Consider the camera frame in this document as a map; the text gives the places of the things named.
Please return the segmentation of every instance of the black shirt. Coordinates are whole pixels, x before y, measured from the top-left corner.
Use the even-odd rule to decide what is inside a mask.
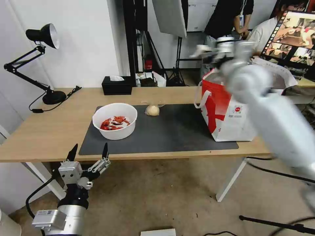
[[[251,15],[254,8],[254,0],[244,0],[243,15]],[[217,39],[232,32],[234,18],[241,14],[243,0],[218,0],[206,28],[205,34]]]

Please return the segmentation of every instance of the lamp arm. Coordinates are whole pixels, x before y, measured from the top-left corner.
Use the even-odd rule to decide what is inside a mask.
[[[23,59],[24,57],[30,55],[31,53],[35,52],[35,51],[39,51],[40,54],[32,57],[31,59],[25,60],[25,61],[19,61],[21,59]],[[37,47],[35,47],[33,50],[29,51],[28,53],[24,54],[23,56],[20,56],[19,58],[15,59],[14,61],[7,63],[4,65],[4,69],[12,74],[15,74],[16,76],[26,80],[27,82],[39,87],[40,89],[46,91],[47,93],[52,92],[50,86],[46,87],[43,84],[41,84],[40,82],[31,79],[30,77],[27,77],[26,75],[20,73],[17,71],[18,68],[24,66],[25,64],[35,60],[36,58],[40,57],[41,55],[45,54],[45,46],[44,45],[39,45]]]

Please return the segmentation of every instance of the lamp shade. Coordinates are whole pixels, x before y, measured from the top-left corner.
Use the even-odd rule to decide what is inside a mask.
[[[26,37],[34,42],[44,42],[48,46],[59,49],[60,42],[56,28],[53,24],[49,23],[44,25],[40,30],[28,29],[26,30]]]

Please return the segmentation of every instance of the red food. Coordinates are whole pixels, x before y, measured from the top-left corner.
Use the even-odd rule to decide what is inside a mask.
[[[102,125],[101,125],[101,127],[102,127],[102,126],[105,126],[105,127],[106,127],[106,126],[109,126],[110,121],[111,121],[110,118],[107,119],[107,120],[104,120],[103,123],[102,123]]]
[[[130,122],[129,122],[129,121],[127,121],[127,120],[124,120],[124,122],[125,122],[125,123],[127,123],[128,125],[130,125]]]
[[[102,130],[111,130],[109,127],[107,127],[107,126],[101,126],[101,129]]]
[[[124,116],[114,116],[114,120],[117,123],[122,123],[125,120],[125,117]]]
[[[102,130],[122,129],[123,127],[117,127],[116,125],[122,125],[123,122],[127,123],[127,126],[130,125],[130,122],[127,121],[124,116],[114,116],[114,118],[109,118],[107,120],[104,120],[101,124],[100,129],[102,129]]]
[[[118,130],[118,129],[122,129],[122,127],[111,128],[111,130]]]

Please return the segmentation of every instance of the red and white bag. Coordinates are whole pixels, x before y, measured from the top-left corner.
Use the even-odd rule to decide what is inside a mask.
[[[200,94],[200,105],[196,100]],[[217,69],[207,73],[197,87],[194,105],[201,109],[209,131],[217,142],[252,141],[257,135],[247,115],[247,105],[233,99],[223,85]]]

